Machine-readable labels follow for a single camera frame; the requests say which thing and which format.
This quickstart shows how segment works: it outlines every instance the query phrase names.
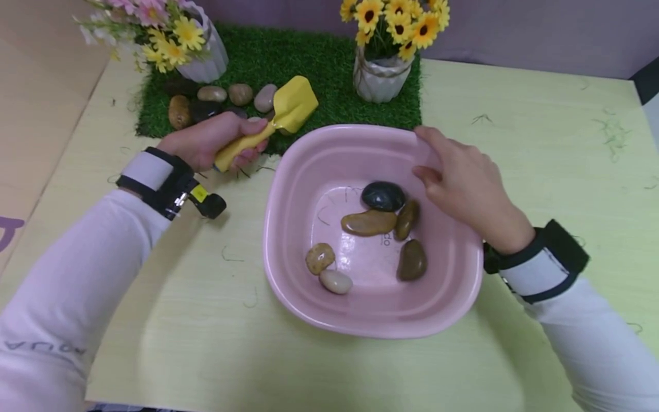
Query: flower pot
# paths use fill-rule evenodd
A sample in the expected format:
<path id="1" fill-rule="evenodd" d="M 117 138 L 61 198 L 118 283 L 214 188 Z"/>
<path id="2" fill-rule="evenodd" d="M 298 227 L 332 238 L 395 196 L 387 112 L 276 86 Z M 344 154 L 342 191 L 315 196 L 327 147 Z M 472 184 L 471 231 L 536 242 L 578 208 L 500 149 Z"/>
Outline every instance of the flower pot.
<path id="1" fill-rule="evenodd" d="M 203 50 L 206 51 L 207 56 L 204 59 L 193 59 L 187 65 L 178 66 L 177 70 L 183 77 L 197 83 L 210 83 L 219 79 L 227 71 L 229 64 L 229 56 L 227 56 L 222 39 L 219 38 L 215 26 L 201 7 L 192 2 L 186 2 L 183 3 L 182 8 L 198 16 L 201 20 L 206 38 Z"/>
<path id="2" fill-rule="evenodd" d="M 415 58 L 404 61 L 394 56 L 389 59 L 367 61 L 364 57 L 364 48 L 358 47 L 353 69 L 353 84 L 357 94 L 367 102 L 391 101 L 403 88 Z"/>

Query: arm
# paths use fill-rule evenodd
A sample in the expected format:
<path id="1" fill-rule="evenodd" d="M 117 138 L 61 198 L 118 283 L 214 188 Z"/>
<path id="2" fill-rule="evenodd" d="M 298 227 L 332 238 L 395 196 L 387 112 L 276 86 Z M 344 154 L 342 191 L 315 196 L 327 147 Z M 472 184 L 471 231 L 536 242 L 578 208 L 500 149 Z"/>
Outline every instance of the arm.
<path id="1" fill-rule="evenodd" d="M 158 148 L 195 171 L 209 170 L 222 147 L 265 125 L 223 113 L 170 134 Z M 265 145 L 241 152 L 234 165 L 254 160 Z M 162 182 L 170 172 L 163 170 L 149 169 L 146 177 Z M 116 190 L 34 264 L 0 315 L 0 409 L 82 410 L 107 325 L 168 227 L 135 194 Z"/>
<path id="2" fill-rule="evenodd" d="M 572 383 L 575 401 L 588 412 L 659 411 L 656 359 L 587 280 L 563 283 L 567 274 L 575 276 L 583 266 L 575 269 L 564 254 L 552 252 L 557 248 L 544 244 L 552 241 L 536 237 L 527 217 L 506 195 L 497 165 L 474 146 L 448 139 L 436 129 L 419 127 L 415 132 L 442 160 L 441 172 L 413 169 L 426 195 L 504 256 L 501 276 L 544 328 Z"/>

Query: hand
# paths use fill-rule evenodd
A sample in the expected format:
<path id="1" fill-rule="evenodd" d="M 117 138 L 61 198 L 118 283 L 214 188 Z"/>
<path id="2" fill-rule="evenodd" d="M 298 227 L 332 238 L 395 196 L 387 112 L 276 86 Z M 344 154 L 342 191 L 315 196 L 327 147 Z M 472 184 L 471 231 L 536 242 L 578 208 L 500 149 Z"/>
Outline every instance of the hand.
<path id="1" fill-rule="evenodd" d="M 250 122 L 230 111 L 206 121 L 171 133 L 158 144 L 158 148 L 168 154 L 178 156 L 194 171 L 206 171 L 213 167 L 215 155 L 233 140 L 262 131 L 268 121 L 261 119 Z M 233 159 L 232 170 L 253 162 L 266 149 L 268 140 L 255 148 L 247 148 Z"/>
<path id="2" fill-rule="evenodd" d="M 488 155 L 446 138 L 437 129 L 419 126 L 415 133 L 442 160 L 442 172 L 426 166 L 412 170 L 437 207 L 471 226 L 499 253 L 514 254 L 529 245 L 535 230 L 508 198 L 499 167 Z"/>

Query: yellow toy shovel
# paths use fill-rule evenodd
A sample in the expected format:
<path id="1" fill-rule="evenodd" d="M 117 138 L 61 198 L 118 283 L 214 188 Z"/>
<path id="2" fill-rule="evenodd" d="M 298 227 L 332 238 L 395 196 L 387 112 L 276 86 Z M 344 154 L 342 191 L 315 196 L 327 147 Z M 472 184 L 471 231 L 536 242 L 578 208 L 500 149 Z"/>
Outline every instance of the yellow toy shovel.
<path id="1" fill-rule="evenodd" d="M 273 98 L 275 117 L 261 133 L 244 136 L 234 140 L 230 145 L 220 150 L 215 157 L 215 167 L 219 171 L 227 171 L 233 158 L 247 148 L 256 147 L 270 137 L 277 129 L 286 129 L 295 133 L 318 107 L 318 99 L 306 77 L 293 77 L 275 92 Z"/>

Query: wrist-mounted device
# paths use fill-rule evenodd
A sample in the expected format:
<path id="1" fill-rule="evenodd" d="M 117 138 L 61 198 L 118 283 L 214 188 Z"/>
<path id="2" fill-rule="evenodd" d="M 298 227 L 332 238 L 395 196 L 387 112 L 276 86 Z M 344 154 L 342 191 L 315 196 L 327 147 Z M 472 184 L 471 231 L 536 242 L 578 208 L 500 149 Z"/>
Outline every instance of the wrist-mounted device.
<path id="1" fill-rule="evenodd" d="M 149 147 L 121 172 L 117 186 L 139 194 L 142 201 L 169 220 L 174 220 L 190 199 L 206 218 L 215 219 L 227 208 L 217 194 L 208 193 L 194 178 L 194 171 L 178 156 Z"/>
<path id="2" fill-rule="evenodd" d="M 488 243 L 484 243 L 484 268 L 489 274 L 499 273 L 501 270 L 510 270 L 516 266 L 524 265 L 539 254 L 541 259 L 548 259 L 560 268 L 561 278 L 555 286 L 540 293 L 523 294 L 514 290 L 502 276 L 504 282 L 514 293 L 518 293 L 527 303 L 545 301 L 558 296 L 568 290 L 577 280 L 577 276 L 584 270 L 590 257 L 556 220 L 547 223 L 544 228 L 535 228 L 536 237 L 523 250 L 511 255 L 502 255 Z"/>

